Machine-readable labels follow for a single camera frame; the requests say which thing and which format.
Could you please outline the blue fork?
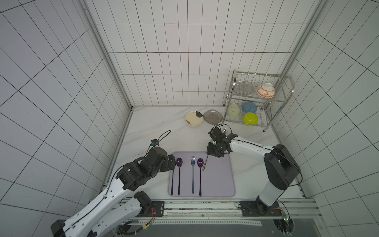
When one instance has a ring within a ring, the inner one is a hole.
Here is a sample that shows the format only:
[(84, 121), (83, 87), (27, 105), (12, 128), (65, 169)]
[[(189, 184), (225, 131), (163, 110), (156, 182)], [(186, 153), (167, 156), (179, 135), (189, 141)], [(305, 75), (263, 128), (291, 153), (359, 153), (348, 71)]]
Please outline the blue fork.
[(192, 165), (192, 186), (191, 186), (191, 192), (194, 194), (194, 167), (195, 167), (195, 157), (191, 157), (191, 165)]

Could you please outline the dark purple spoon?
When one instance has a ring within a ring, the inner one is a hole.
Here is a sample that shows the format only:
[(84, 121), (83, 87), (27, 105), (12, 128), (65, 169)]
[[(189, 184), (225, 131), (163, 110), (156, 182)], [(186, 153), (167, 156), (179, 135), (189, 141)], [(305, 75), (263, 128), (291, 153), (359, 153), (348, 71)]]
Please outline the dark purple spoon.
[(197, 166), (200, 169), (200, 173), (199, 173), (199, 196), (200, 197), (202, 196), (202, 173), (201, 172), (202, 172), (203, 165), (204, 165), (204, 160), (202, 158), (199, 158), (197, 160)]

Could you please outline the lilac placemat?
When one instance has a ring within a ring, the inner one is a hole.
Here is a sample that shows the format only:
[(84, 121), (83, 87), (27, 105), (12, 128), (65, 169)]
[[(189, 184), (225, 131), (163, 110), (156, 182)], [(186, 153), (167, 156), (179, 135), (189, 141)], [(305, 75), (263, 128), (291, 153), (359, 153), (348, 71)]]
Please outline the lilac placemat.
[[(232, 197), (235, 195), (235, 183), (232, 172), (231, 159), (229, 155), (217, 158), (208, 157), (205, 170), (202, 171), (202, 196), (199, 196), (199, 173), (200, 169), (197, 166), (197, 160), (202, 158), (205, 162), (207, 154), (205, 151), (188, 151), (174, 152), (173, 156), (183, 159), (181, 166), (181, 195), (178, 195), (178, 174), (179, 169), (174, 169), (174, 194), (172, 197), (179, 198), (214, 198), (214, 197)], [(192, 165), (191, 157), (195, 157), (194, 167), (194, 194), (191, 192), (192, 186)], [(168, 194), (171, 191), (172, 171), (169, 173)]]

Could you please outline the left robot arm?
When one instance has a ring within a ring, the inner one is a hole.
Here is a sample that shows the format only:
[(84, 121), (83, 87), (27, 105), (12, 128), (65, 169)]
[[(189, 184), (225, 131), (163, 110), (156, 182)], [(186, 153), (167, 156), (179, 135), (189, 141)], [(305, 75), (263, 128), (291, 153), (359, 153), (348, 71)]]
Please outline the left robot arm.
[(137, 189), (160, 172), (174, 170), (176, 159), (161, 147), (121, 166), (109, 185), (86, 207), (51, 225), (55, 237), (102, 237), (122, 222), (151, 212), (151, 199)]

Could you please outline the purple fork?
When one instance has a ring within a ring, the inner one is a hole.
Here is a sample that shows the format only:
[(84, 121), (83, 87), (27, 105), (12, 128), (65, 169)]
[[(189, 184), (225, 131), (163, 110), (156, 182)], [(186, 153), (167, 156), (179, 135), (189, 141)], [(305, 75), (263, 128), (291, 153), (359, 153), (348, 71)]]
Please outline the purple fork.
[(173, 196), (174, 194), (174, 170), (172, 171), (172, 177), (171, 177), (171, 191), (170, 191), (170, 194), (171, 196)]

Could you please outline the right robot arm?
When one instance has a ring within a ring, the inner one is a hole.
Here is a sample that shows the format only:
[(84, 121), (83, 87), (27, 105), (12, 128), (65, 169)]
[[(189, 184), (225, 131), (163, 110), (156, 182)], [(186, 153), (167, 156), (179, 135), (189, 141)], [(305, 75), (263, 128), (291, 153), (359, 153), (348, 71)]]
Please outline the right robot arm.
[(233, 152), (264, 164), (268, 182), (256, 198), (256, 204), (261, 208), (271, 207), (301, 174), (299, 165), (282, 144), (265, 146), (231, 133), (221, 138), (214, 138), (208, 143), (206, 151), (208, 155), (217, 158)]

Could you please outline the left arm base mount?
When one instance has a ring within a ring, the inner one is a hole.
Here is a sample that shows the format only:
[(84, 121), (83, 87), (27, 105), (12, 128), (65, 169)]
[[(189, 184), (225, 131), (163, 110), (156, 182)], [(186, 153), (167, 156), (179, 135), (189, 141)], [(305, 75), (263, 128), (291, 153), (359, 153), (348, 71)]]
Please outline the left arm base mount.
[(142, 206), (138, 217), (162, 217), (164, 213), (164, 201), (152, 201)]

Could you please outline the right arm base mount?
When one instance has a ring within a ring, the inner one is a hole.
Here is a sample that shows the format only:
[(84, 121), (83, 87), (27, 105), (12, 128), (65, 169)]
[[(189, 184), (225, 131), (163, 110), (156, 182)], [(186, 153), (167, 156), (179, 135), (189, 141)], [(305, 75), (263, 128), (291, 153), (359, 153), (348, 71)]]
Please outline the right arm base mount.
[(282, 208), (275, 202), (273, 206), (267, 206), (262, 201), (241, 201), (237, 206), (242, 211), (243, 217), (280, 217)]

